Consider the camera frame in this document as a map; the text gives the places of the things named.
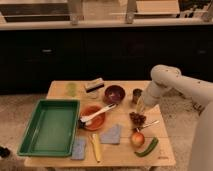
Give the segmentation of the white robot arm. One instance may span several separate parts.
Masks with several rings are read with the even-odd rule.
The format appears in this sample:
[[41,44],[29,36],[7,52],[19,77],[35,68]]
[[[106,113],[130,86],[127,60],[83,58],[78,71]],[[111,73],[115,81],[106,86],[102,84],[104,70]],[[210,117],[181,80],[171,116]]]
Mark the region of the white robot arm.
[[202,111],[195,135],[187,171],[213,171],[213,83],[184,76],[172,66],[156,65],[151,69],[151,82],[137,104],[139,112],[150,110],[171,88],[200,104]]

